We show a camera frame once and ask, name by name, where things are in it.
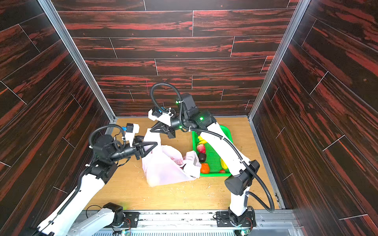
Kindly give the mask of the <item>pink printed plastic bag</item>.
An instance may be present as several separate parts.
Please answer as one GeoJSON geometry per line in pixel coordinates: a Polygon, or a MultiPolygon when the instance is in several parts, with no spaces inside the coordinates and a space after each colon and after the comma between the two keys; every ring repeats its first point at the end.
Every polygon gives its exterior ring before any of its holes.
{"type": "Polygon", "coordinates": [[[177,149],[161,144],[159,133],[147,129],[144,141],[157,146],[144,158],[142,168],[150,187],[193,181],[200,178],[201,163],[194,150],[182,155],[177,149]]]}

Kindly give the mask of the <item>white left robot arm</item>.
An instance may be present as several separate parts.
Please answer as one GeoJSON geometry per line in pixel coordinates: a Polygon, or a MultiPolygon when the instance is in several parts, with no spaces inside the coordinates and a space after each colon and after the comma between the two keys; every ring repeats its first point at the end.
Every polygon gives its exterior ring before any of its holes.
{"type": "Polygon", "coordinates": [[[118,161],[146,157],[160,145],[158,138],[121,133],[123,141],[111,135],[95,138],[92,133],[89,145],[93,157],[79,174],[77,186],[67,198],[34,230],[35,236],[91,236],[104,227],[122,228],[130,226],[122,206],[105,204],[95,215],[79,224],[75,221],[89,201],[110,181],[118,169],[118,161]]]}

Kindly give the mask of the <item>dark purple fruit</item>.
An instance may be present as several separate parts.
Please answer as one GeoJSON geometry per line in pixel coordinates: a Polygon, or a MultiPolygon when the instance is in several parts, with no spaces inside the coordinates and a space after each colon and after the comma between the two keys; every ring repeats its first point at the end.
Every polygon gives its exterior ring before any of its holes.
{"type": "Polygon", "coordinates": [[[199,153],[198,154],[198,159],[199,159],[199,161],[200,161],[200,163],[204,163],[204,162],[206,162],[206,159],[207,159],[207,155],[205,154],[205,153],[199,153]]]}

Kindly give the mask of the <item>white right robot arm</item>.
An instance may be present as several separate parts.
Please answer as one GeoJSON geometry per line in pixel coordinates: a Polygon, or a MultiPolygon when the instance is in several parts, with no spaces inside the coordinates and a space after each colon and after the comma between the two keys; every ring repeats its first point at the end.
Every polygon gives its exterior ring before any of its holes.
{"type": "Polygon", "coordinates": [[[230,176],[224,181],[231,192],[228,208],[229,220],[234,226],[240,226],[247,216],[248,197],[255,198],[268,212],[275,210],[271,193],[263,180],[257,175],[259,163],[243,155],[222,131],[214,116],[208,111],[201,111],[188,93],[178,95],[178,112],[159,106],[152,98],[154,108],[149,111],[149,118],[156,120],[154,132],[173,136],[176,130],[195,132],[206,140],[220,158],[226,163],[230,176]]]}

